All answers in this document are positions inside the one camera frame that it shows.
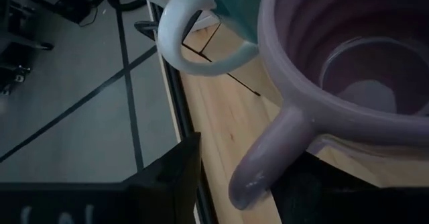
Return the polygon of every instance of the floor tile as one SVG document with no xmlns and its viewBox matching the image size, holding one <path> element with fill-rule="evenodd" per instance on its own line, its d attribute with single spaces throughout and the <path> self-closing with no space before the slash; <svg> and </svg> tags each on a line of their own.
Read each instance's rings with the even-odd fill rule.
<svg viewBox="0 0 429 224">
<path fill-rule="evenodd" d="M 158 55 L 131 72 L 144 166 L 177 144 Z"/>
<path fill-rule="evenodd" d="M 149 9 L 147 6 L 143 6 L 133 11 L 124 11 L 122 16 L 123 27 L 125 31 L 125 41 L 127 42 L 128 59 L 131 63 L 137 57 L 141 56 L 146 50 L 149 50 L 152 46 L 155 46 L 155 42 L 134 28 L 134 23 L 137 21 L 150 21 Z"/>
<path fill-rule="evenodd" d="M 1 182 L 119 182 L 137 171 L 123 78 L 0 164 Z"/>
<path fill-rule="evenodd" d="M 106 1 L 98 10 L 95 22 L 86 27 L 43 13 L 37 37 L 55 48 L 35 52 L 32 73 L 1 99 L 0 155 L 122 69 L 115 10 Z"/>
</svg>

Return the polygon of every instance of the mug rim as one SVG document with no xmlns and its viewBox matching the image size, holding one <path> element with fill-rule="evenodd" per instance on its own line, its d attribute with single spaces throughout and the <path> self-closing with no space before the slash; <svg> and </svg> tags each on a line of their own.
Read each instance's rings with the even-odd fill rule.
<svg viewBox="0 0 429 224">
<path fill-rule="evenodd" d="M 425 116 L 417 115 L 402 115 L 397 113 L 387 113 L 383 111 L 377 111 L 374 109 L 369 109 L 350 103 L 346 100 L 343 100 L 339 97 L 336 97 L 318 86 L 313 82 L 307 79 L 302 72 L 300 72 L 292 61 L 289 59 L 285 50 L 282 48 L 278 37 L 278 29 L 275 24 L 275 2 L 276 0 L 262 0 L 261 7 L 259 12 L 258 19 L 258 40 L 259 45 L 263 42 L 267 47 L 267 56 L 264 58 L 272 59 L 271 65 L 275 66 L 282 74 L 285 76 L 284 79 L 288 81 L 296 91 L 301 95 L 305 96 L 307 99 L 316 101 L 320 104 L 323 104 L 325 107 L 334 109 L 340 112 L 352 113 L 355 115 L 360 115 L 368 118 L 368 121 L 382 121 L 390 122 L 394 121 L 396 124 L 426 124 L 429 125 L 429 118 Z M 280 93 L 284 98 L 284 91 L 282 88 L 278 87 Z"/>
</svg>

